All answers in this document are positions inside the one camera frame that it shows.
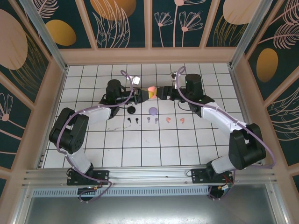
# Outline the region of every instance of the metal vent grille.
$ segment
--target metal vent grille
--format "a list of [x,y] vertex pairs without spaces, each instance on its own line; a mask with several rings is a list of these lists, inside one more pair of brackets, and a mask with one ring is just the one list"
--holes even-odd
[[[88,192],[86,196],[97,196],[104,189],[97,192]],[[35,189],[33,197],[78,197],[78,189]],[[105,197],[114,196],[179,196],[179,195],[207,195],[208,186],[189,186],[189,187],[142,187],[142,188],[111,188]]]

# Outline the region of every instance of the metal base plate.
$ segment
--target metal base plate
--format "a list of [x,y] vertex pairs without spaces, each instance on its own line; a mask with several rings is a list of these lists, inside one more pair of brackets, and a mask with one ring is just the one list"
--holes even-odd
[[[224,172],[225,175],[231,182],[233,177],[230,171]],[[215,176],[212,180],[206,174],[206,169],[191,169],[192,183],[226,183],[227,180],[222,174]]]
[[[99,179],[99,180],[109,180],[109,170],[94,170],[92,178]],[[89,180],[74,170],[70,170],[68,172],[68,178],[66,185],[68,186],[91,186],[91,185],[99,185],[98,182]],[[108,185],[108,183],[102,182],[101,185]]]

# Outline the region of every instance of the flower illustration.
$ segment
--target flower illustration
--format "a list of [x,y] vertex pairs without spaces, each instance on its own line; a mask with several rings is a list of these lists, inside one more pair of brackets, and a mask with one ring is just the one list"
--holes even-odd
[[5,100],[4,94],[0,93],[0,120],[9,120],[9,114],[13,106],[13,100],[14,98],[9,94],[7,95],[7,99]]
[[156,22],[159,26],[161,44],[162,44],[162,47],[164,47],[163,41],[162,41],[162,35],[161,35],[161,27],[171,25],[173,22],[171,20],[169,12],[161,13],[161,15],[160,15],[160,13],[155,13],[154,16],[155,16]]
[[206,0],[174,0],[174,3],[177,6],[183,6],[183,5],[195,5],[205,2]]
[[202,23],[200,23],[201,17],[200,13],[189,13],[186,17],[186,12],[179,14],[179,22],[181,23],[183,37],[182,37],[182,47],[184,46],[184,34],[187,31],[193,31],[202,28]]

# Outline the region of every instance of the purple disc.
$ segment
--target purple disc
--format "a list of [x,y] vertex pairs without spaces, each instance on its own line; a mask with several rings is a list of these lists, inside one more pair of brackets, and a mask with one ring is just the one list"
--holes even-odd
[[149,114],[150,115],[157,115],[157,113],[158,113],[158,110],[157,110],[157,108],[155,108],[155,107],[151,107],[150,109],[149,109]]

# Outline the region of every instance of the white tile floor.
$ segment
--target white tile floor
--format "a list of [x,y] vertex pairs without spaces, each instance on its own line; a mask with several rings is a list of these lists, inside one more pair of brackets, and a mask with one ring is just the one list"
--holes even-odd
[[[170,72],[184,64],[128,64],[71,66],[65,81],[56,116],[65,107],[84,109],[97,105],[105,94],[107,82],[119,79],[123,86],[128,81],[120,75],[141,76],[141,86],[172,85]],[[243,120],[233,83],[226,64],[186,63],[186,73],[202,76],[204,91],[235,118]],[[139,167],[206,164],[228,153],[228,136],[210,122],[184,111],[177,101],[148,100],[134,105],[136,113],[130,115],[120,109],[117,116],[88,128],[84,149],[95,167]],[[158,109],[157,116],[149,115],[149,108]],[[189,109],[186,103],[180,103]],[[42,168],[67,168],[63,155],[49,144]]]

